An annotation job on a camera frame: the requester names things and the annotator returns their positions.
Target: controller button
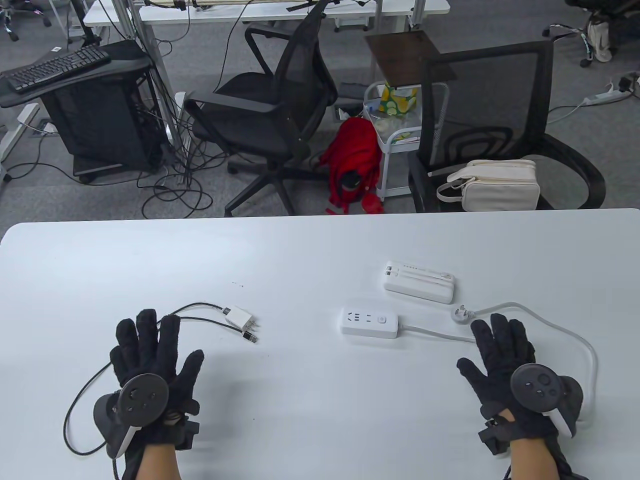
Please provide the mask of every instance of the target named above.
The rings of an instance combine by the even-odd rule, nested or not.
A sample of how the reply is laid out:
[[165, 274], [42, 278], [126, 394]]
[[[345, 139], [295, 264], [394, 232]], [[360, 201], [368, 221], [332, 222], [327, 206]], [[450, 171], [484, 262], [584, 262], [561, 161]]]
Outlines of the controller button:
[[545, 373], [540, 374], [540, 375], [538, 376], [538, 381], [539, 381], [540, 383], [542, 383], [542, 385], [544, 385], [544, 386], [547, 386], [547, 385], [550, 385], [550, 384], [551, 384], [551, 379], [549, 378], [549, 375], [547, 375], [547, 374], [545, 374]]

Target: red bag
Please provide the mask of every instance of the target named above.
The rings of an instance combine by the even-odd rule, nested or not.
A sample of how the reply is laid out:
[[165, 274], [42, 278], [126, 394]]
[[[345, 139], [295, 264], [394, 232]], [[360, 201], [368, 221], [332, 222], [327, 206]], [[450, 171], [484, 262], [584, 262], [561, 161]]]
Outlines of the red bag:
[[[329, 166], [329, 201], [344, 213], [349, 204], [362, 201], [366, 213], [384, 213], [375, 194], [380, 176], [380, 157], [376, 129], [364, 118], [348, 118], [335, 139], [320, 157]], [[335, 214], [330, 209], [327, 213]]]

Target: black glove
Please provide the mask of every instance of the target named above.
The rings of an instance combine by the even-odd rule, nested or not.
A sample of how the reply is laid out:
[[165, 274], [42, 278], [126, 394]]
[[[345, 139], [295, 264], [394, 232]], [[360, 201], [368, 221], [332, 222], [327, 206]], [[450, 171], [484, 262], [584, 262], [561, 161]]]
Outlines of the black glove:
[[200, 409], [193, 400], [193, 386], [204, 354], [202, 350], [189, 354], [182, 371], [176, 375], [179, 332], [180, 317], [166, 316], [160, 322], [158, 341], [156, 311], [151, 309], [142, 310], [135, 325], [131, 319], [118, 323], [118, 346], [111, 350], [110, 357], [120, 386], [142, 373], [154, 373], [169, 385], [169, 398], [164, 413], [155, 422], [136, 432], [127, 452], [148, 444], [176, 444], [180, 441], [180, 435], [176, 432], [179, 427], [184, 426], [184, 414], [196, 415]]
[[494, 417], [508, 409], [520, 430], [520, 438], [544, 438], [557, 435], [553, 422], [541, 413], [524, 408], [511, 393], [511, 375], [523, 364], [536, 361], [533, 345], [527, 340], [524, 325], [504, 315], [491, 315], [491, 328], [483, 320], [475, 320], [471, 331], [476, 338], [487, 375], [485, 376], [468, 358], [458, 360], [458, 369], [471, 384], [483, 415]]

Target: power strip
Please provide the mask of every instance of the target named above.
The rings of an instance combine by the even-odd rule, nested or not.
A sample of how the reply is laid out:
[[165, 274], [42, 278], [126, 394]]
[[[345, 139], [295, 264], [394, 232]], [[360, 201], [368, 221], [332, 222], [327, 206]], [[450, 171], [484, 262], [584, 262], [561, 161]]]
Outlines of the power strip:
[[629, 95], [631, 95], [631, 92], [621, 92], [617, 88], [613, 88], [613, 86], [611, 86], [608, 92], [599, 93], [598, 95], [592, 95], [590, 97], [584, 97], [582, 106], [588, 107], [592, 105], [611, 103], [615, 102], [616, 100], [627, 98]]
[[340, 330], [346, 335], [394, 339], [398, 335], [398, 315], [390, 310], [349, 304], [340, 313]]

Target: mesh chair back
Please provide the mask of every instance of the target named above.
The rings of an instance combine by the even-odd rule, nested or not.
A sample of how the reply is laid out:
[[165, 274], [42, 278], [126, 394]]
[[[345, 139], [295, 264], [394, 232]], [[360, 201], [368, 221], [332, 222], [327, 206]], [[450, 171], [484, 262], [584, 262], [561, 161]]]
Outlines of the mesh chair back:
[[319, 0], [298, 25], [282, 53], [275, 72], [276, 94], [291, 112], [301, 132], [315, 130], [308, 128], [309, 120], [317, 116], [315, 114], [320, 103], [324, 102], [324, 106], [328, 103], [327, 100], [323, 100], [323, 97], [328, 95], [326, 82], [331, 82], [333, 87], [331, 78], [327, 80], [323, 75], [324, 63], [319, 59], [318, 47], [318, 31], [324, 8], [329, 1]]
[[427, 171], [531, 152], [545, 133], [552, 66], [548, 41], [447, 53], [429, 61], [418, 151]]

